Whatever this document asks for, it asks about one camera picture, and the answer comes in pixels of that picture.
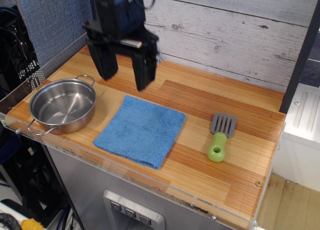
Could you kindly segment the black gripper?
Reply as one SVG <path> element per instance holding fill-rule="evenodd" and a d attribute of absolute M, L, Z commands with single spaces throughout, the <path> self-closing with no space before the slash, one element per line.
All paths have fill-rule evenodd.
<path fill-rule="evenodd" d="M 139 48 L 133 48 L 131 59 L 136 88 L 144 90 L 156 77 L 159 40 L 144 26 L 148 9 L 144 0 L 90 0 L 90 3 L 93 19 L 82 24 L 87 33 L 106 39 L 107 43 L 140 42 Z M 102 41 L 87 38 L 86 42 L 99 75 L 109 80 L 118 71 L 116 53 Z"/>

